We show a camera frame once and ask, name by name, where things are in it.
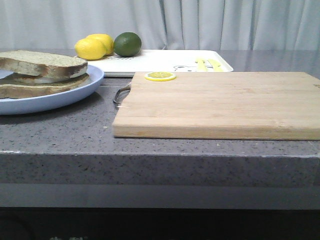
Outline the bread slice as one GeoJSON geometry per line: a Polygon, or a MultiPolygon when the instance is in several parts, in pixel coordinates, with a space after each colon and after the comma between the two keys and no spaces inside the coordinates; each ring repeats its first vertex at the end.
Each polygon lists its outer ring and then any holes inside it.
{"type": "Polygon", "coordinates": [[[88,62],[82,58],[61,54],[12,50],[0,53],[0,68],[22,75],[71,79],[85,74],[88,62]]]}
{"type": "Polygon", "coordinates": [[[90,76],[87,79],[69,80],[56,83],[29,84],[19,82],[10,77],[11,74],[0,80],[0,98],[1,99],[25,99],[39,96],[47,96],[62,93],[85,86],[90,82],[90,76]]]}

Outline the blue round plate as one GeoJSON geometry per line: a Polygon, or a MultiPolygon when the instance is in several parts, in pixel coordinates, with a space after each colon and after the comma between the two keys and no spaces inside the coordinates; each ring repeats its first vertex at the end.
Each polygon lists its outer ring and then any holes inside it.
{"type": "Polygon", "coordinates": [[[89,65],[88,83],[76,89],[31,98],[0,100],[1,115],[21,115],[57,109],[76,103],[94,93],[104,80],[104,72],[100,68],[89,65]]]}

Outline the white bear tray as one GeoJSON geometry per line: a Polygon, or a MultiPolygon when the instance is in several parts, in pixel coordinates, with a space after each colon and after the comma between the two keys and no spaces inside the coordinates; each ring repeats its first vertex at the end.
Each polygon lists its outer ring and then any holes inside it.
{"type": "Polygon", "coordinates": [[[208,72],[215,72],[208,59],[220,62],[223,72],[234,70],[213,50],[143,49],[133,57],[113,54],[99,60],[91,60],[88,64],[103,70],[106,77],[133,77],[136,72],[198,72],[195,62],[197,57],[206,60],[208,72]]]}

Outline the lemon slice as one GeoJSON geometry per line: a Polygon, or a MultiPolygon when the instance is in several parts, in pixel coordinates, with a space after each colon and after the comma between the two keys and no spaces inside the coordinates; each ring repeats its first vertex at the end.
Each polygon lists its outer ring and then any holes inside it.
{"type": "Polygon", "coordinates": [[[172,72],[167,71],[154,71],[154,72],[148,72],[144,75],[144,78],[149,81],[154,82],[167,82],[174,80],[176,78],[176,75],[172,72]]]}

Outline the yellow plastic fork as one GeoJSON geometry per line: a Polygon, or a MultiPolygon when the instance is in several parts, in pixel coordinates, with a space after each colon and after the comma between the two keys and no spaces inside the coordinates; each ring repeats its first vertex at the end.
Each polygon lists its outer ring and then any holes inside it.
{"type": "Polygon", "coordinates": [[[197,63],[197,71],[198,72],[207,72],[208,69],[206,67],[206,60],[202,57],[197,57],[195,59],[195,62],[197,63]]]}

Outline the yellow plastic knife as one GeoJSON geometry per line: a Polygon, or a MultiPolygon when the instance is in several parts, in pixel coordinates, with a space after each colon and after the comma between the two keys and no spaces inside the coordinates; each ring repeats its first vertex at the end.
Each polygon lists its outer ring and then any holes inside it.
{"type": "Polygon", "coordinates": [[[207,61],[211,64],[211,66],[215,72],[224,72],[224,70],[222,69],[222,65],[219,61],[211,59],[211,58],[209,58],[207,61]]]}

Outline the green lime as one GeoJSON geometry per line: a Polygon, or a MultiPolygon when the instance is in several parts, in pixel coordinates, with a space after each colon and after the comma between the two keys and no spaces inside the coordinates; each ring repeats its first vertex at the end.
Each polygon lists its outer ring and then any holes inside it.
{"type": "Polygon", "coordinates": [[[114,52],[121,57],[133,57],[142,47],[141,38],[134,32],[124,32],[118,35],[113,43],[114,52]]]}

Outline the fried egg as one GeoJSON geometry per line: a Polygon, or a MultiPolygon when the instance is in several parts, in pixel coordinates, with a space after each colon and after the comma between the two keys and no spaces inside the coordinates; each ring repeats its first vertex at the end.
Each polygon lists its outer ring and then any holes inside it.
{"type": "Polygon", "coordinates": [[[9,76],[17,82],[22,82],[27,84],[53,84],[53,83],[59,83],[59,82],[65,82],[65,81],[82,80],[82,79],[87,79],[89,77],[87,73],[77,77],[72,77],[72,78],[50,78],[50,77],[44,77],[44,76],[32,76],[32,75],[19,74],[19,73],[13,73],[9,76]]]}

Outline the rear yellow lemon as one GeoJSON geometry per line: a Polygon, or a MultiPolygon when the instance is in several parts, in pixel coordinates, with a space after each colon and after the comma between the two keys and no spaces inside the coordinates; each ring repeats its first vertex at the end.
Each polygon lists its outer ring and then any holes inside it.
{"type": "Polygon", "coordinates": [[[96,40],[101,41],[106,48],[105,56],[113,55],[113,53],[114,53],[114,40],[110,35],[104,34],[104,33],[95,33],[95,34],[88,35],[86,38],[96,39],[96,40]]]}

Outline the yellow lemon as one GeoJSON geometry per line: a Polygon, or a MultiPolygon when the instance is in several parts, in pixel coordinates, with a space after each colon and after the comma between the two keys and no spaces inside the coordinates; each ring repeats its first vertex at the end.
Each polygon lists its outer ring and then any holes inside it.
{"type": "Polygon", "coordinates": [[[74,45],[74,50],[78,57],[93,61],[103,58],[107,49],[105,45],[95,38],[82,38],[74,45]]]}
{"type": "Polygon", "coordinates": [[[110,35],[104,34],[104,33],[95,33],[95,34],[88,35],[86,38],[96,39],[96,40],[101,41],[106,48],[105,56],[113,55],[113,53],[114,53],[114,40],[110,35]]]}

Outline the wooden cutting board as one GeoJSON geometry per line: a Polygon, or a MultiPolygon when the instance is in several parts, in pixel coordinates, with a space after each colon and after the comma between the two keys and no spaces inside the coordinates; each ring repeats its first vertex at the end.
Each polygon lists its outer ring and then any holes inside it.
{"type": "Polygon", "coordinates": [[[305,72],[137,72],[112,123],[116,137],[319,140],[320,81],[305,72]]]}

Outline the front yellow lemon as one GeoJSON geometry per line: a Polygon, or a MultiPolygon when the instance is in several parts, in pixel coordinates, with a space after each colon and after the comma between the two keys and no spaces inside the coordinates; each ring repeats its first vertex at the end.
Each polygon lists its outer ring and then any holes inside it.
{"type": "Polygon", "coordinates": [[[78,57],[93,61],[103,58],[107,49],[105,45],[95,38],[82,38],[74,45],[74,50],[78,57]]]}

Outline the grey curtain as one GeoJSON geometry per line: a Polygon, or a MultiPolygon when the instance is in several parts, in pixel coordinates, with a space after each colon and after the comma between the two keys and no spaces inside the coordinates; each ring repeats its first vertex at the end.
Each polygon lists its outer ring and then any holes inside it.
{"type": "Polygon", "coordinates": [[[71,49],[90,34],[137,33],[146,49],[320,48],[317,0],[3,0],[4,49],[71,49]]]}

